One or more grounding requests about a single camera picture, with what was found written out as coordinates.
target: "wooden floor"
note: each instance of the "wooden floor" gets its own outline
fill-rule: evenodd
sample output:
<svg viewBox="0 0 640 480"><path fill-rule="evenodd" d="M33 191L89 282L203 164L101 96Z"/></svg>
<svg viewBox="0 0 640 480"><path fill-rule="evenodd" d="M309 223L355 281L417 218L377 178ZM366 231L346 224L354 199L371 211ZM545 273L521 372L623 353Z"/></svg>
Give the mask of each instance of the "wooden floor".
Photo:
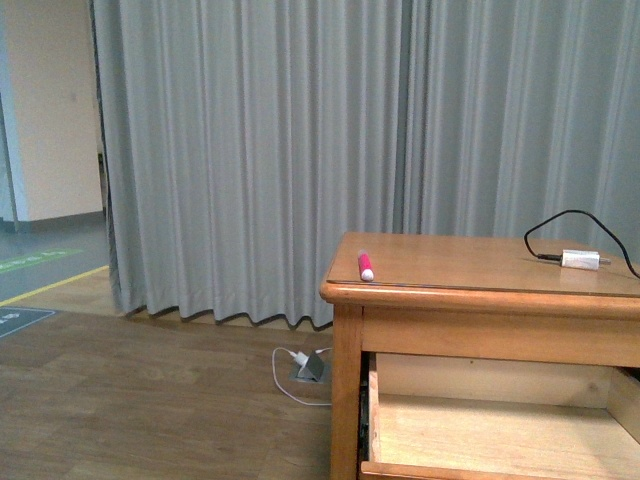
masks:
<svg viewBox="0 0 640 480"><path fill-rule="evenodd" d="M0 478L328 478L331 410L281 394L271 352L308 353L330 335L71 303L0 340ZM328 385L288 381L286 353L276 366L293 394L330 400Z"/></svg>

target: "green floor marking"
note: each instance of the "green floor marking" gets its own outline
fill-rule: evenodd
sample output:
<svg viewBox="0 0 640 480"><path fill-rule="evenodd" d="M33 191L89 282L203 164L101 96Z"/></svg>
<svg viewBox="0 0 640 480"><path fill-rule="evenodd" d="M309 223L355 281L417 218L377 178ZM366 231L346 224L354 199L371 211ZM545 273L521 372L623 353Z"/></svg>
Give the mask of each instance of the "green floor marking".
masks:
<svg viewBox="0 0 640 480"><path fill-rule="evenodd" d="M24 257L9 258L7 260L0 260L0 273L11 272L20 268L33 267L39 263L50 262L62 257L68 257L69 255L75 255L81 253L83 250L78 248L56 248L45 250L44 252L31 253Z"/></svg>

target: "power adapter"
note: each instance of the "power adapter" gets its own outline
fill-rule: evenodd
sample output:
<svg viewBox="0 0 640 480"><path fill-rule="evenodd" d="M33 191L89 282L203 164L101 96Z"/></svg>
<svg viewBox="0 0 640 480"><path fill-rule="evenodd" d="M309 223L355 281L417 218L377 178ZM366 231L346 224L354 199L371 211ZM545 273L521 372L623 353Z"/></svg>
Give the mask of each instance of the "power adapter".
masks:
<svg viewBox="0 0 640 480"><path fill-rule="evenodd" d="M598 270L600 265L610 265L611 260L601 258L598 252L586 250L563 250L562 255L550 253L538 254L540 260L559 263L562 267L579 268L581 270Z"/></svg>

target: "wooden nightstand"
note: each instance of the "wooden nightstand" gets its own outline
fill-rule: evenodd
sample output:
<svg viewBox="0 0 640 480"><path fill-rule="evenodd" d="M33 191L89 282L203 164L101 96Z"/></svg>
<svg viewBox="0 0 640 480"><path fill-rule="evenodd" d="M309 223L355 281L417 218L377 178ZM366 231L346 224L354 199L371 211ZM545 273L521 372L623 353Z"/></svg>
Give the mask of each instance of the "wooden nightstand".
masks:
<svg viewBox="0 0 640 480"><path fill-rule="evenodd" d="M640 367L640 280L612 258L594 272L520 239L345 234L320 289L331 478L640 478L640 383L620 368Z"/></svg>

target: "gray curtain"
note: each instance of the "gray curtain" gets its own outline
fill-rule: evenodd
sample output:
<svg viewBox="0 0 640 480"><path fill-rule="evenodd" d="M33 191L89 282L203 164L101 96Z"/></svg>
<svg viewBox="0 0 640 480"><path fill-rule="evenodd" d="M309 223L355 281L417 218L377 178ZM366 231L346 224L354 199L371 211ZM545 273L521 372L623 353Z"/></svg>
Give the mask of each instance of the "gray curtain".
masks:
<svg viewBox="0 0 640 480"><path fill-rule="evenodd" d="M564 208L637 259L639 9L96 1L121 307L323 325L344 231L515 236Z"/></svg>
<svg viewBox="0 0 640 480"><path fill-rule="evenodd" d="M414 2L406 232L596 214L640 258L640 3ZM586 217L545 236L619 254Z"/></svg>
<svg viewBox="0 0 640 480"><path fill-rule="evenodd" d="M95 3L124 310L330 321L341 234L392 227L401 7Z"/></svg>

